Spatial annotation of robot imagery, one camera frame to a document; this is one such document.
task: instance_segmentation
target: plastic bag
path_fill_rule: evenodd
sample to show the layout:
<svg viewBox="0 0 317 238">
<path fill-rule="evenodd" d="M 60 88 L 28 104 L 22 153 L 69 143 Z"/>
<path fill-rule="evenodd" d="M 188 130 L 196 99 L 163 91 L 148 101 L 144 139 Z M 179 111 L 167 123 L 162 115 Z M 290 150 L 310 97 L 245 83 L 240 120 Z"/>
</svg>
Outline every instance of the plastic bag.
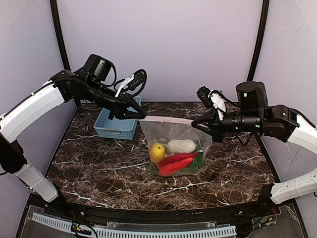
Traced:
<svg viewBox="0 0 317 238">
<path fill-rule="evenodd" d="M 190 175 L 204 169 L 212 138 L 193 128 L 192 120 L 147 116 L 139 122 L 149 146 L 152 175 Z"/>
</svg>

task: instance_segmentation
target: white slotted strip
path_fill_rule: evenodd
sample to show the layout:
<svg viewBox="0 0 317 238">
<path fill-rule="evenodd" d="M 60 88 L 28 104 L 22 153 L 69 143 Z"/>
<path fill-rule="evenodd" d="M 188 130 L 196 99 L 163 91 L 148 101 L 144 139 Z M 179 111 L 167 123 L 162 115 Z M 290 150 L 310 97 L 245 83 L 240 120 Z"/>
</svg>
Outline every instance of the white slotted strip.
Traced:
<svg viewBox="0 0 317 238">
<path fill-rule="evenodd" d="M 61 221 L 56 218 L 48 217 L 43 214 L 33 213 L 32 221 L 38 222 L 40 224 L 52 227 L 54 229 L 64 231 L 67 233 L 72 233 L 70 230 L 71 222 Z M 89 230 L 86 226 L 81 226 L 83 229 Z M 235 236 L 236 227 L 222 227 L 214 228 L 209 230 L 200 230 L 192 232 L 127 232 L 127 231 L 116 231 L 104 228 L 94 228 L 97 232 L 99 238 L 225 238 L 228 236 Z M 94 233 L 90 236 L 82 235 L 83 237 L 96 237 Z"/>
</svg>

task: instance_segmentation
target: marble table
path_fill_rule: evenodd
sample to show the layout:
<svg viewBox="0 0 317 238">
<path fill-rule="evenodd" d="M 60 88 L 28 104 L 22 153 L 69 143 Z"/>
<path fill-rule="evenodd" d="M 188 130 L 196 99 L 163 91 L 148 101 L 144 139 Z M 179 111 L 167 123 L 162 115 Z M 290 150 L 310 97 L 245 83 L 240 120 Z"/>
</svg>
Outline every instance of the marble table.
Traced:
<svg viewBox="0 0 317 238">
<path fill-rule="evenodd" d="M 201 103 L 143 103 L 153 116 L 194 119 L 207 112 Z M 148 146 L 138 124 L 133 141 L 99 138 L 93 126 L 100 113 L 92 104 L 78 109 L 47 176 L 67 201 L 137 210 L 184 210 L 255 201 L 274 182 L 261 149 L 228 134 L 213 143 L 204 171 L 162 178 L 149 174 Z M 246 140 L 247 134 L 239 135 Z"/>
</svg>

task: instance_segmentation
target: red chili pepper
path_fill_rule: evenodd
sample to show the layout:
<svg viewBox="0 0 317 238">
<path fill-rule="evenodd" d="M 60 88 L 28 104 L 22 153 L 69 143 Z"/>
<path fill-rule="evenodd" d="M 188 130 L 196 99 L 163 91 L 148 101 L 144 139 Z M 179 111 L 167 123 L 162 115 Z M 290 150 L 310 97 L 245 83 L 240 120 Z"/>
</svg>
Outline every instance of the red chili pepper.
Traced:
<svg viewBox="0 0 317 238">
<path fill-rule="evenodd" d="M 192 154 L 181 153 L 181 154 L 177 154 L 177 155 L 172 155 L 172 156 L 166 157 L 161 162 L 159 162 L 158 167 L 160 168 L 160 167 L 163 167 L 164 165 L 173 163 L 175 161 L 187 159 L 187 158 L 195 158 L 198 154 L 199 154 L 199 152 L 195 152 Z"/>
<path fill-rule="evenodd" d="M 175 161 L 173 163 L 170 163 L 161 167 L 158 173 L 161 176 L 169 176 L 175 173 L 176 171 L 179 171 L 185 168 L 186 166 L 189 166 L 193 161 L 194 161 L 194 158 L 186 158 L 183 160 Z"/>
</svg>

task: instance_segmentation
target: light blue plastic basket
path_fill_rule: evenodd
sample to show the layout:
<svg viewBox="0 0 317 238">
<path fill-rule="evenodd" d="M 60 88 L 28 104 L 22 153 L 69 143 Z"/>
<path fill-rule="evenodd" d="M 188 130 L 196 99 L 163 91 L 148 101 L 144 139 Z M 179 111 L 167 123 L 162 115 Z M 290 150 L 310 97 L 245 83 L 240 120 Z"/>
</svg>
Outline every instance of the light blue plastic basket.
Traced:
<svg viewBox="0 0 317 238">
<path fill-rule="evenodd" d="M 135 101 L 141 105 L 142 97 L 134 97 Z M 136 112 L 133 108 L 129 108 L 129 111 Z M 94 129 L 99 137 L 120 139 L 120 140 L 133 140 L 135 129 L 137 128 L 137 119 L 118 120 L 114 118 L 109 120 L 110 111 L 103 108 L 100 112 Z"/>
</svg>

